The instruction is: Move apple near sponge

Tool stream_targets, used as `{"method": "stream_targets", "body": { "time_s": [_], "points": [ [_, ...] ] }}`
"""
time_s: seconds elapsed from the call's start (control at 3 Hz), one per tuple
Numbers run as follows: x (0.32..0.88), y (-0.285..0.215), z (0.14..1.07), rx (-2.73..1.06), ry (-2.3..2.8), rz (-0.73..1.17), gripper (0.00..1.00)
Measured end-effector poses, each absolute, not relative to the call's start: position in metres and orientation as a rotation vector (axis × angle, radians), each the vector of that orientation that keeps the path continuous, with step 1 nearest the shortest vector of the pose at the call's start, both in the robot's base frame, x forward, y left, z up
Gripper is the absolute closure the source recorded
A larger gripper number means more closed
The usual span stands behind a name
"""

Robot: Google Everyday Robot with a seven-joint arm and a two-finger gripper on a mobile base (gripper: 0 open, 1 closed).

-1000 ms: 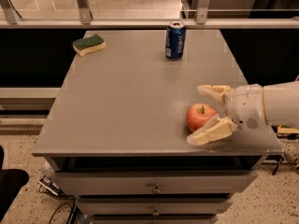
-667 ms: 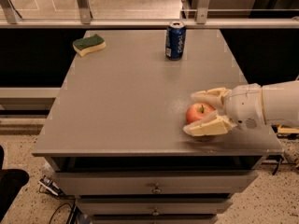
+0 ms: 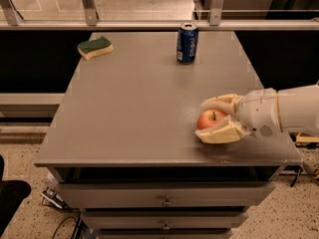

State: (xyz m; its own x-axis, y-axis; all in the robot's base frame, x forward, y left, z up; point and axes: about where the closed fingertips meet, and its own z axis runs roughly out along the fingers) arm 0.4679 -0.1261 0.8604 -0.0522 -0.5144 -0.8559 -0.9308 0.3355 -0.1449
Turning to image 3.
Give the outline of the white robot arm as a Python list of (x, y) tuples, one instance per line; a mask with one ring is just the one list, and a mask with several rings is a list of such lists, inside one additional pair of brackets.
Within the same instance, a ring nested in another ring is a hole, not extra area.
[(205, 143), (229, 143), (283, 132), (319, 133), (319, 86), (281, 91), (261, 89), (205, 100), (196, 136)]

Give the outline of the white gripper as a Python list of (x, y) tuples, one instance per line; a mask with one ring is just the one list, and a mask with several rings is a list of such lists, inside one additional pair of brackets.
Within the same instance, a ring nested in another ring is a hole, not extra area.
[(195, 135), (204, 143), (230, 143), (249, 134), (270, 137), (281, 133), (278, 93), (273, 89), (252, 91), (244, 97), (227, 94), (210, 98), (202, 102), (200, 108), (203, 111), (219, 110), (240, 121), (223, 119), (213, 127), (197, 129)]

